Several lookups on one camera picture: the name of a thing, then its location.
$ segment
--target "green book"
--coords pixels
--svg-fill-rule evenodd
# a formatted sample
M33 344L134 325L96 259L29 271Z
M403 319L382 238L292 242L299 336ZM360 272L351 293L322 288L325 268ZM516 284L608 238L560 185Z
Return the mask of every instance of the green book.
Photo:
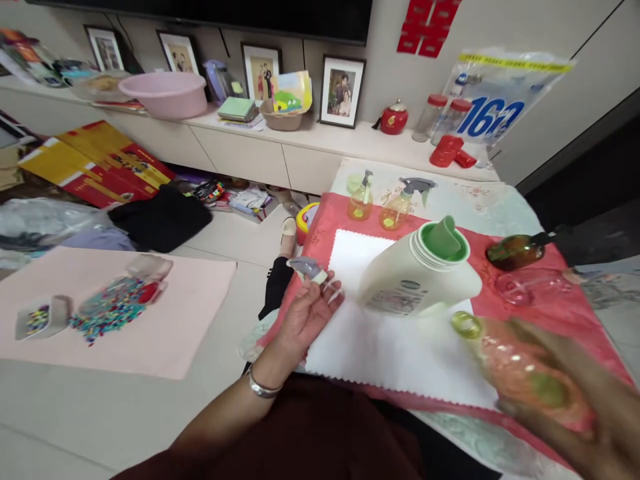
M229 97L218 109L218 115L220 118L244 120L248 118L254 107L255 102L251 99Z

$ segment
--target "brown glass bottle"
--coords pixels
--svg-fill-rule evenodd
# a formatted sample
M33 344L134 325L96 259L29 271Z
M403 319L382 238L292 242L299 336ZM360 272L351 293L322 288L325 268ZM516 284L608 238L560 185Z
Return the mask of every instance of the brown glass bottle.
M487 248L486 255L497 269L517 270L541 260L545 256L545 245L552 241L553 238L546 233L512 235Z

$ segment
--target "pink mat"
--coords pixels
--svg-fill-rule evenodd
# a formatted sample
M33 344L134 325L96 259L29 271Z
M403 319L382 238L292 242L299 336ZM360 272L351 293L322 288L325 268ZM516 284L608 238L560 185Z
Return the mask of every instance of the pink mat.
M338 228L373 235L375 237L398 240L426 222L424 219L410 216L408 222L400 228L400 230L390 232L382 229L378 223L382 207L374 206L373 212L368 220L354 221L346 214L348 204L349 198L338 195L337 193L325 193L322 196L320 208L307 236L307 242L305 243L302 255L316 258L320 260L320 262L324 262L324 266L327 266L331 257L331 250L333 249L335 232ZM547 330L572 337L582 344L595 358L600 360L608 370L618 375L628 384L633 385L617 352L609 342L602 324L595 316L589 302L580 289L575 289L574 292L558 299L558 301L553 304L516 307L504 301L495 291L493 282L496 276L502 272L494 268L484 256L487 246L498 239L498 237L494 238L480 235L479 233L463 228L460 228L460 230L471 246L469 262L483 280L482 292L478 297L471 300L473 312L476 315L504 320L510 316L519 316ZM536 263L535 267L564 269L567 268L567 264L557 248L554 245L548 245L545 258ZM284 313L293 301L296 291L300 288L300 284L298 276L294 275L283 300L280 314L269 332L258 341L259 345L266 345L274 338L282 324ZM410 393L388 391L372 385L360 385L347 382L343 384L348 388L363 391L372 398L384 399L402 408L424 411L444 411L457 415L468 415L496 423L512 432L518 438L526 440L549 457L564 463L552 450L540 442L540 440L501 413L466 407L464 405L454 405L442 400L421 397Z
M184 378L227 296L235 262L160 255L173 261L165 279L167 290L138 318L99 337L92 347L70 327L48 339L14 340L22 307L51 295L70 297L74 306L79 305L124 275L126 265L138 255L57 247L0 282L0 358Z

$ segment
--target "pink tablecloth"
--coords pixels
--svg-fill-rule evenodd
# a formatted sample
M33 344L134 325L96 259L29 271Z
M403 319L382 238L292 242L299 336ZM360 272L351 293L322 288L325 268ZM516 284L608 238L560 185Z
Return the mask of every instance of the pink tablecloth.
M354 221L347 216L348 203L348 197L336 193L325 193L322 196L320 208L307 236L303 255L316 258L320 260L320 262L324 262L326 266L329 264L337 229L398 240L404 235L416 230L425 222L424 219L410 216L408 222L400 228L400 230L390 232L381 228L378 223L378 217L382 207L374 206L373 212L368 220ZM471 246L469 262L483 280L482 292L471 300L473 311L476 315L504 320L510 316L518 316L544 329L574 338L595 358L600 360L608 370L618 375L630 385L633 384L617 352L609 342L602 324L595 316L589 302L580 289L576 288L573 292L559 297L558 300L552 304L516 307L504 301L494 290L493 282L496 276L502 272L494 268L486 260L484 254L487 246L499 238L480 235L464 228L459 228L459 230L464 234ZM567 264L557 248L554 245L548 245L545 257L536 263L535 267L564 269L567 268ZM264 346L274 338L280 328L284 313L287 311L299 287L300 280L297 275L294 275L283 300L280 315L269 332L259 340L258 343L260 345ZM364 391L372 398L388 400L406 409L444 411L458 415L469 415L502 425L518 438L526 440L544 454L560 461L558 456L540 442L540 440L532 436L512 419L500 413L464 405L454 405L410 393L387 391L371 385L345 383L345 386Z

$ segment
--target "silver bracelet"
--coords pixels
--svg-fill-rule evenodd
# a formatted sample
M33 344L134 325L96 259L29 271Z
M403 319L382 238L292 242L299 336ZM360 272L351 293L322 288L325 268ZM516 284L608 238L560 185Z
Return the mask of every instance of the silver bracelet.
M251 390L253 390L253 392L260 398L264 398L264 399L274 398L278 394L278 392L282 390L283 385L280 385L280 387L276 388L276 390L264 388L262 385L260 385L258 382L256 382L253 379L253 373L251 372L252 368L253 368L253 365L249 367L249 370L247 370L247 376L249 377L249 386L251 387Z

